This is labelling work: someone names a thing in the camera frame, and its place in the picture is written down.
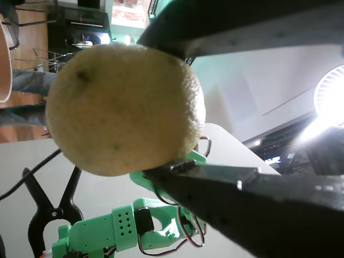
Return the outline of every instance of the ceiling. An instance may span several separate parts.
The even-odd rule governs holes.
[[[315,87],[344,63],[337,45],[275,48],[197,58],[206,122],[244,142],[314,112]]]

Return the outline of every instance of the lemon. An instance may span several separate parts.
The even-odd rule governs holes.
[[[58,74],[48,129],[81,169],[116,176],[183,159],[205,122],[199,80],[182,60],[142,46],[85,49]]]

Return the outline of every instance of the wire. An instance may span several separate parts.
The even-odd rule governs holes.
[[[105,258],[109,258],[114,252],[116,252],[117,251],[117,246],[114,246],[114,247],[112,247],[109,251],[108,251],[108,253],[106,253],[105,255],[104,255],[104,257]]]
[[[157,198],[158,198],[160,201],[162,201],[163,203],[168,204],[168,205],[171,205],[171,206],[177,206],[177,205],[178,205],[178,204],[176,204],[176,203],[169,203],[168,201],[164,200],[164,199],[161,197],[161,195],[159,194],[159,192],[157,191],[156,188],[154,189],[154,192],[155,192],[155,195],[157,196]]]
[[[187,239],[184,239],[176,248],[172,249],[172,250],[169,250],[169,251],[166,251],[166,252],[162,252],[160,254],[148,254],[145,252],[145,250],[143,249],[142,247],[142,243],[141,243],[141,237],[140,235],[138,235],[138,242],[139,242],[139,249],[140,251],[144,254],[144,255],[148,255],[148,256],[165,256],[165,255],[168,255],[168,254],[171,254],[171,253],[174,253],[176,251],[179,250],[179,248],[181,248],[186,242],[188,242]]]
[[[12,193],[14,193],[19,187],[21,187],[22,184],[24,184],[30,176],[32,176],[34,173],[37,172],[40,168],[42,168],[46,163],[48,163],[50,160],[55,158],[57,155],[61,153],[61,150],[58,149],[54,151],[51,155],[46,157],[42,162],[40,162],[37,166],[35,166],[29,173],[27,173],[21,180],[18,181],[8,192],[4,193],[0,196],[0,200],[3,200],[7,197],[9,197]]]
[[[196,224],[196,227],[198,229],[198,233],[200,235],[200,239],[202,241],[202,243],[199,245],[197,244],[196,242],[193,241],[193,239],[191,238],[191,236],[189,236],[189,234],[187,233],[186,229],[184,228],[184,225],[182,223],[182,218],[181,218],[181,208],[178,206],[177,208],[177,218],[178,218],[178,222],[179,222],[179,225],[181,227],[181,230],[185,236],[185,238],[195,247],[203,247],[204,246],[204,234],[203,234],[203,231],[202,229],[200,228],[200,225],[196,219],[196,216],[195,216],[195,224]]]

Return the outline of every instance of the green 3d-printed part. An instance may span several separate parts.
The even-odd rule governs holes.
[[[160,221],[162,226],[159,231],[147,232],[141,236],[141,243],[144,250],[168,247],[179,239],[185,238],[176,219],[176,206],[167,205],[156,199],[137,199],[134,202],[134,210],[139,210],[142,207],[148,207],[152,217]],[[184,227],[189,234],[192,233],[189,225],[185,225]]]
[[[206,158],[197,152],[192,152],[187,159],[196,160],[197,164],[205,164]],[[161,196],[171,199],[161,189],[155,189],[143,173],[137,172],[130,175],[131,180]],[[123,206],[112,210],[112,213],[100,217],[87,219],[59,228],[59,241],[53,244],[54,258],[63,258],[70,251],[79,251],[88,254],[89,258],[103,258],[104,248],[116,245],[117,252],[135,247],[138,244],[138,233],[134,217],[134,211],[148,208],[152,217],[160,221],[162,228],[159,231],[144,233],[140,239],[143,249],[155,249],[168,247],[181,238],[185,238],[177,220],[177,207],[167,205],[156,199],[140,198],[133,206]],[[185,224],[188,234],[195,231],[192,214],[185,208],[181,208],[181,216],[190,222]],[[198,220],[201,228],[205,222]]]
[[[133,206],[123,206],[112,210],[117,251],[127,250],[138,244],[138,233]]]
[[[187,160],[196,160],[196,163],[198,165],[201,164],[205,164],[206,163],[206,157],[199,154],[196,151],[192,151],[187,157]],[[131,181],[133,181],[135,184],[146,188],[147,190],[151,191],[151,192],[155,192],[157,191],[161,196],[168,198],[170,200],[173,200],[167,193],[165,193],[163,190],[161,189],[155,189],[152,182],[148,179],[146,179],[146,177],[144,176],[142,171],[136,172],[136,173],[131,173],[129,174],[129,177],[131,179]]]

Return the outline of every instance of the jeans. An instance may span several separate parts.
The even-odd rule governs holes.
[[[12,70],[12,90],[48,95],[56,73],[40,71]],[[0,126],[46,125],[45,103],[35,105],[10,106],[0,109]]]

